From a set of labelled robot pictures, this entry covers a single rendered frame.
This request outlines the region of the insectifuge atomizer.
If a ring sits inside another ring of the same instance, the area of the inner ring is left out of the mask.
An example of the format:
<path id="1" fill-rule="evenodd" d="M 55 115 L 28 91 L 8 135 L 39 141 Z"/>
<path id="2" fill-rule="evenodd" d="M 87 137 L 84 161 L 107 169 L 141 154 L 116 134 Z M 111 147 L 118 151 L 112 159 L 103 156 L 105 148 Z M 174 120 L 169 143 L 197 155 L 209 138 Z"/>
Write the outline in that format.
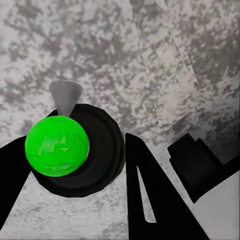
<path id="1" fill-rule="evenodd" d="M 52 194 L 84 198 L 102 191 L 126 170 L 125 138 L 104 110 L 77 104 L 84 88 L 55 80 L 56 109 L 36 123 L 25 140 L 25 155 L 37 181 Z"/>

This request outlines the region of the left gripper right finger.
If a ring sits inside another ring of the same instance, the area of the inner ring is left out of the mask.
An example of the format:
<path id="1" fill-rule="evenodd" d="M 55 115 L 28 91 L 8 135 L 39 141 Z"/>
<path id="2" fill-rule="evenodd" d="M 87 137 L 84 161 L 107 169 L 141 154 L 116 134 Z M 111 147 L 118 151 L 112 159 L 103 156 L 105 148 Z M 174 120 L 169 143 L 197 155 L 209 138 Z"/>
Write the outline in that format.
<path id="1" fill-rule="evenodd" d="M 129 240 L 210 240 L 145 142 L 125 135 Z M 156 223 L 145 220 L 138 170 Z"/>

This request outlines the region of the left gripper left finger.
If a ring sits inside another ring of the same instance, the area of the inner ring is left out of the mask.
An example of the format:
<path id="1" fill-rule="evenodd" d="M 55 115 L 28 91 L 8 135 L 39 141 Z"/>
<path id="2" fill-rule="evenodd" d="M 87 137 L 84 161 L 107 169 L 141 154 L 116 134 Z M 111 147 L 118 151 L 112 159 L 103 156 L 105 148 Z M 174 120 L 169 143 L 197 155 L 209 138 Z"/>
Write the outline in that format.
<path id="1" fill-rule="evenodd" d="M 0 148 L 0 231 L 32 171 L 25 152 L 26 138 Z"/>

